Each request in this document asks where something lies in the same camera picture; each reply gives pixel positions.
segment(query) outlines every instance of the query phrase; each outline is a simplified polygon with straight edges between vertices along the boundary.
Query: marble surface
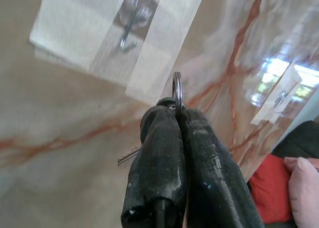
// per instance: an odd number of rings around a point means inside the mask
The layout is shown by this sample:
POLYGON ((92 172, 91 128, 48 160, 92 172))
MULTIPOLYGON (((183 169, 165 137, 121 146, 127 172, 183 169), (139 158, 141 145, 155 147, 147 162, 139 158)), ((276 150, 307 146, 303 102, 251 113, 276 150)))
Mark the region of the marble surface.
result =
MULTIPOLYGON (((125 88, 34 57, 40 0, 0 0, 0 226, 121 227, 149 106, 125 88)), ((319 84, 316 0, 203 0, 177 58, 185 102, 207 114, 246 179, 319 84), (295 61, 303 79, 275 124, 250 124, 295 61)), ((171 80, 163 96, 170 93, 171 80)))

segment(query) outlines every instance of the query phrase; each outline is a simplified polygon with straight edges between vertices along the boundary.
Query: metal ring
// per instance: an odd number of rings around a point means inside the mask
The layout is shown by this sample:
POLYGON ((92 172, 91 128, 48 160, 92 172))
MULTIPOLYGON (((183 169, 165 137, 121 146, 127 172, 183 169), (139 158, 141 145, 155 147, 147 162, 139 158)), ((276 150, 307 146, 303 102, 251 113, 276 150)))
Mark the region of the metal ring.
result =
POLYGON ((179 118, 181 113, 182 101, 183 101, 180 72, 174 72, 172 97, 175 98, 175 117, 179 118))

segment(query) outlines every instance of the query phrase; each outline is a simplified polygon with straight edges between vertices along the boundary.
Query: key ring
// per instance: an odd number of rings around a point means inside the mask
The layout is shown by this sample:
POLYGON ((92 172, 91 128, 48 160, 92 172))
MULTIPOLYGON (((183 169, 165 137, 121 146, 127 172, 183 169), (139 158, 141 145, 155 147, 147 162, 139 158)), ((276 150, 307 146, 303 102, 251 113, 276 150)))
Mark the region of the key ring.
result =
POLYGON ((181 114, 181 106, 183 101, 180 72, 174 72, 173 85, 172 85, 172 97, 175 98, 175 117, 179 118, 181 114))

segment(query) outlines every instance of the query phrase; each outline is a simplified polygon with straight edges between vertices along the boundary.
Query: red fabric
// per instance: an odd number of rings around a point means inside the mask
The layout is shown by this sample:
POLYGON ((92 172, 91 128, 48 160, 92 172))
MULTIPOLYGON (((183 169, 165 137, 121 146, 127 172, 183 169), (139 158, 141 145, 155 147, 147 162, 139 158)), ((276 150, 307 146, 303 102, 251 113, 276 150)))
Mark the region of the red fabric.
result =
POLYGON ((293 219, 288 192, 290 175, 283 158, 270 154, 251 177, 252 196, 264 223, 293 219))

